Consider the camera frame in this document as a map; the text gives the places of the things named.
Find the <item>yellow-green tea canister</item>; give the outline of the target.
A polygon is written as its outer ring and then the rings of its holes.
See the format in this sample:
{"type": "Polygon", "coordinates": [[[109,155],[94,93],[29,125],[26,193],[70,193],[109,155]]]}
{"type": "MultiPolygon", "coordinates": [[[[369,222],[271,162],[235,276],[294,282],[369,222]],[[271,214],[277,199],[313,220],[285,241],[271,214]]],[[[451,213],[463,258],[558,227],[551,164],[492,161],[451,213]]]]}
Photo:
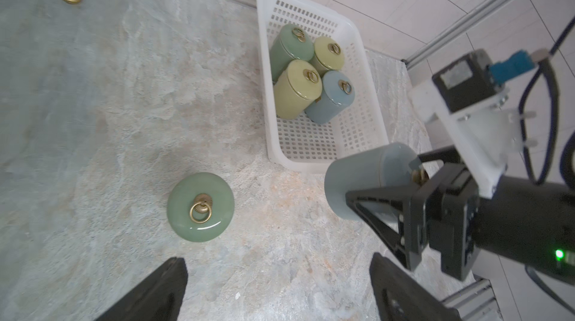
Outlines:
{"type": "Polygon", "coordinates": [[[304,60],[292,60],[273,87],[276,115],[286,120],[296,119],[322,91],[316,68],[304,60]]]}

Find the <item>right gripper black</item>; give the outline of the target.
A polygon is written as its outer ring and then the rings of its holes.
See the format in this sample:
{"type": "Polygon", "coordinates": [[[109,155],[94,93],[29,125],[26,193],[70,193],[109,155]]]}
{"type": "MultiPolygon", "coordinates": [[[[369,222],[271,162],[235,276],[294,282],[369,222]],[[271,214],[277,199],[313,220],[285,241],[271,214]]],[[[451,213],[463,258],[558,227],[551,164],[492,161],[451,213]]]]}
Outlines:
{"type": "Polygon", "coordinates": [[[429,246],[440,253],[441,271],[462,281],[479,252],[471,237],[479,187],[453,145],[418,158],[444,165],[420,187],[410,183],[347,192],[347,207],[370,226],[405,269],[415,270],[429,246]]]}

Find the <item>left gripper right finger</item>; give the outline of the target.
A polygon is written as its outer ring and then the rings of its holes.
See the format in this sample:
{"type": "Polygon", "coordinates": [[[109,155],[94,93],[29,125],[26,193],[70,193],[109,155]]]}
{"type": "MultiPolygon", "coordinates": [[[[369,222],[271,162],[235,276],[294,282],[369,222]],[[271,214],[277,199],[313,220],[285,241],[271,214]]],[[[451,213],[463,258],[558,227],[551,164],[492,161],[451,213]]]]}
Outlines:
{"type": "Polygon", "coordinates": [[[381,320],[459,320],[447,308],[389,258],[375,253],[369,268],[381,320]]]}

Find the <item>blue tea canister front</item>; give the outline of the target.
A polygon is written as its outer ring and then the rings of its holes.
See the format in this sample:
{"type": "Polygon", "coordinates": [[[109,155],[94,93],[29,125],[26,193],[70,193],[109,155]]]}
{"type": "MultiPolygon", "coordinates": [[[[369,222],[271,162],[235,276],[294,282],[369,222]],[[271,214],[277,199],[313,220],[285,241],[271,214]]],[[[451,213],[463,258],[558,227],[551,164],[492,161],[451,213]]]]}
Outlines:
{"type": "Polygon", "coordinates": [[[406,144],[392,143],[334,161],[327,169],[324,190],[334,213],[344,219],[360,217],[346,204],[347,192],[405,186],[413,174],[422,171],[423,163],[406,144]]]}

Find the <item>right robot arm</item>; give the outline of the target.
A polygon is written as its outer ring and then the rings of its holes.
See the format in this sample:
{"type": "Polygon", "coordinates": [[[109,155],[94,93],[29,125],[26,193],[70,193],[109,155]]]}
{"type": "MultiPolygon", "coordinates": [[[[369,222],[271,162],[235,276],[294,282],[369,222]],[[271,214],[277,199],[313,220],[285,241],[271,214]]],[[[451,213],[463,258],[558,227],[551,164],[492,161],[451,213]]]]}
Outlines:
{"type": "Polygon", "coordinates": [[[491,199],[454,147],[421,155],[443,166],[426,183],[351,191],[347,206],[414,270],[422,252],[441,256],[443,273],[467,277],[486,250],[563,281],[574,282],[574,192],[556,183],[502,177],[491,199]]]}

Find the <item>dark green tea canister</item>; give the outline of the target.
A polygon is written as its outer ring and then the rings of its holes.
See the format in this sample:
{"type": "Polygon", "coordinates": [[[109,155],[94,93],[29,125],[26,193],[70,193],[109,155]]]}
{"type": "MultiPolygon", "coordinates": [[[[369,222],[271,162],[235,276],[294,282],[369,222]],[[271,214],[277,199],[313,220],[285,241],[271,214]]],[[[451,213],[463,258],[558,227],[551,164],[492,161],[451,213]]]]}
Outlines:
{"type": "Polygon", "coordinates": [[[182,239],[208,242],[228,228],[234,206],[233,191],[223,178],[197,173],[173,188],[167,202],[167,218],[182,239]]]}

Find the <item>white plastic basket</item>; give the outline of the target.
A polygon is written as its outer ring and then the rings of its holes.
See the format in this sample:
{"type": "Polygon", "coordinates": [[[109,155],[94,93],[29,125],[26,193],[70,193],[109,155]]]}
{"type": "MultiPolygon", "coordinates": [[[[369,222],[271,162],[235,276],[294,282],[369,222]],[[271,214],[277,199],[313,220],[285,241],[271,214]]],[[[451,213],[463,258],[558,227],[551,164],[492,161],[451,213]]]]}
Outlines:
{"type": "Polygon", "coordinates": [[[323,174],[336,159],[389,142],[365,48],[356,25],[344,15],[312,0],[256,0],[259,60],[267,155],[290,171],[323,174]],[[312,39],[327,36],[344,51],[342,72],[355,98],[329,123],[319,125],[307,115],[284,120],[276,115],[270,48],[286,24],[302,27],[312,39]]]}

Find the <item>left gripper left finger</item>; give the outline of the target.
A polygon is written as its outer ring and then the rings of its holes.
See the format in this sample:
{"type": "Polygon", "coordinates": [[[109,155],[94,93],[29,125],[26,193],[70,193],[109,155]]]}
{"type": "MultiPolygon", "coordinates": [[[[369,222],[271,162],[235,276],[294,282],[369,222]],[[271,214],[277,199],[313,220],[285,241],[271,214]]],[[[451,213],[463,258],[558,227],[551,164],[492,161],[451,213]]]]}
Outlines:
{"type": "Polygon", "coordinates": [[[149,274],[99,320],[176,320],[188,282],[185,260],[172,257],[149,274]]]}

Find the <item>blue tea canister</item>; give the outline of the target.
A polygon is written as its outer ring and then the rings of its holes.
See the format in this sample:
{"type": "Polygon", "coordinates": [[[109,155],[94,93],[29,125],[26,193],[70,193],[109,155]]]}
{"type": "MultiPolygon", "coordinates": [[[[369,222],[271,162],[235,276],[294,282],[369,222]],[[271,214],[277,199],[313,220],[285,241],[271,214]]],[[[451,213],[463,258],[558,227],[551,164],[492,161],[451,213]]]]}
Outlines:
{"type": "Polygon", "coordinates": [[[326,72],[322,78],[323,91],[318,99],[305,109],[305,114],[317,124],[326,124],[350,107],[355,99],[356,87],[340,71],[326,72]]]}
{"type": "Polygon", "coordinates": [[[334,213],[344,219],[360,217],[346,204],[347,192],[405,186],[413,174],[422,171],[423,163],[406,144],[392,143],[334,161],[327,169],[324,190],[334,213]]]}

